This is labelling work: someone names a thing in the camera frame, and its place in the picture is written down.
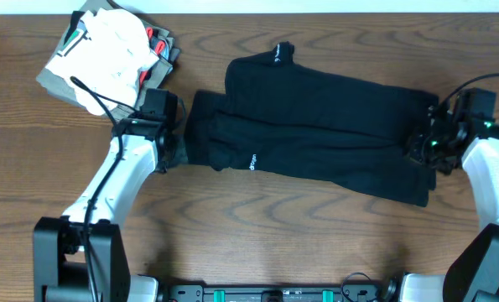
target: white logo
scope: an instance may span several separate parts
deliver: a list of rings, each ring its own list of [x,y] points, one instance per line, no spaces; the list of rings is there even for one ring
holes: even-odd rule
[[[277,44],[277,51],[275,52],[275,61],[280,62],[281,59],[279,59],[279,50],[281,49],[281,44]]]
[[[251,164],[249,165],[249,169],[254,170],[256,163],[257,163],[257,155],[253,154],[251,159]]]

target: white wall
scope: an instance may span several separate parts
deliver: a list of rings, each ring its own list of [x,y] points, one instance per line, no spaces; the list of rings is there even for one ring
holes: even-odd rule
[[[71,13],[85,0],[0,0],[0,13]],[[116,0],[141,13],[496,13],[499,0]]]

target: red object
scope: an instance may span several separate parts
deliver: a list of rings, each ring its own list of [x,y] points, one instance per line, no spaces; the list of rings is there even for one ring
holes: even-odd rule
[[[152,28],[146,28],[145,30],[147,31],[148,42],[150,43],[150,40],[152,39],[152,37],[154,35],[154,31]],[[156,55],[160,56],[161,52],[164,51],[164,49],[165,49],[165,42],[159,41],[156,44],[156,47],[154,48],[154,53]],[[150,70],[141,72],[141,75],[139,76],[139,89],[141,89],[141,86],[143,85],[143,82],[145,81],[145,78],[147,77],[147,73],[149,71]]]

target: wooden table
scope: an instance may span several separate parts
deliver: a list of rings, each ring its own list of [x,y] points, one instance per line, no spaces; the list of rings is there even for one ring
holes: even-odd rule
[[[301,65],[445,96],[499,72],[499,14],[153,15],[182,55],[167,87],[191,107],[227,64],[283,40]],[[32,230],[103,161],[110,124],[48,96],[35,76],[68,16],[0,16],[0,301],[33,295]],[[499,79],[477,86],[499,94]],[[499,97],[496,105],[499,121]],[[478,232],[462,171],[427,208],[327,182],[185,166],[149,177],[123,230],[133,273],[208,284],[339,283],[362,271],[445,273]]]

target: white panel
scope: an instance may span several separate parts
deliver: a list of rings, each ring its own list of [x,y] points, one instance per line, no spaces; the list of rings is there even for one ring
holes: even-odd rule
[[[71,13],[85,0],[0,0],[0,13]],[[141,13],[496,13],[499,0],[119,0]]]

